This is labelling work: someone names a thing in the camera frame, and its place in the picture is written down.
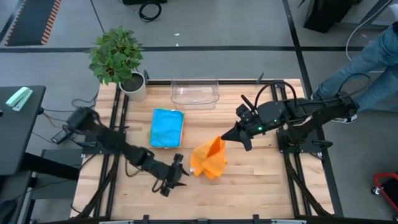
person's leg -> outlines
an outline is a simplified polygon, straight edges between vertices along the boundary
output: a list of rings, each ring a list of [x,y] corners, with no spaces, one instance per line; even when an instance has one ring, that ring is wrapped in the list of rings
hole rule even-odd
[[[367,74],[377,68],[398,63],[398,34],[392,28],[386,29],[376,40],[367,45],[361,54],[355,56],[346,66],[335,72],[318,86],[314,98],[333,96],[350,75]]]
[[[398,92],[398,64],[387,67],[386,71],[354,101],[359,105],[358,112],[360,112],[396,92]]]

transparent bin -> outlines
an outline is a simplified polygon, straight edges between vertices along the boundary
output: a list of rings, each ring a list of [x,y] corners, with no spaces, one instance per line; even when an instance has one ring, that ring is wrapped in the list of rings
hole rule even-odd
[[[218,80],[172,80],[171,99],[177,110],[213,109],[220,95]]]

wheel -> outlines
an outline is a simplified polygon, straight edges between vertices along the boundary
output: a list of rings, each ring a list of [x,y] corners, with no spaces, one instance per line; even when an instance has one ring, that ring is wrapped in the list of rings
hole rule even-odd
[[[371,193],[374,194],[374,195],[379,195],[380,194],[380,189],[378,187],[374,187],[374,188],[372,188]]]

gray floor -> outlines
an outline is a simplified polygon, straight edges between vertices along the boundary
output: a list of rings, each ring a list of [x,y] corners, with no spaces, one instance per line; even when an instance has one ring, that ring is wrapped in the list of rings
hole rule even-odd
[[[270,45],[293,46],[282,1],[277,0],[169,0],[161,17],[143,23],[131,9],[118,0],[93,0],[105,30],[123,25],[136,32],[147,47],[212,46],[212,45]],[[351,29],[334,27],[327,34],[302,27],[307,3],[297,9],[299,0],[289,0],[301,46],[345,46]],[[358,22],[376,0],[366,0],[352,8],[344,18]],[[0,1],[0,27],[8,20],[16,0]],[[391,12],[385,11],[376,20],[390,24]],[[101,34],[90,0],[62,1],[50,40],[45,46],[34,47],[91,47]],[[359,31],[351,45],[365,46],[379,32]],[[206,51],[206,52],[144,52],[140,69],[151,78],[301,78],[294,51]],[[344,52],[304,52],[308,75],[315,89],[317,84],[347,63]],[[54,110],[72,109],[74,98],[91,99],[98,82],[87,69],[89,59],[83,53],[0,54],[2,86],[45,85],[43,107]],[[65,119],[68,113],[51,113]],[[347,217],[380,218],[390,220],[394,211],[381,197],[369,193],[372,176],[378,172],[398,168],[395,143],[398,114],[365,111],[352,125],[328,123],[324,125],[327,140],[335,145],[330,149],[333,170],[343,211]],[[42,116],[34,128],[45,138],[58,130]],[[40,154],[42,149],[71,148],[49,144],[32,136],[28,151]],[[40,222],[64,220],[69,215],[72,200],[43,200],[37,202],[33,218]]]

green leaves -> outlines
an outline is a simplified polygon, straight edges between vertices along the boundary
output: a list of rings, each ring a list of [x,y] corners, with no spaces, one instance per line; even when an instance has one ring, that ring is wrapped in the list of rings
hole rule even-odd
[[[111,29],[96,39],[96,47],[88,51],[89,69],[100,83],[124,83],[132,78],[131,70],[142,60],[141,44],[132,36],[133,31],[123,27]]]

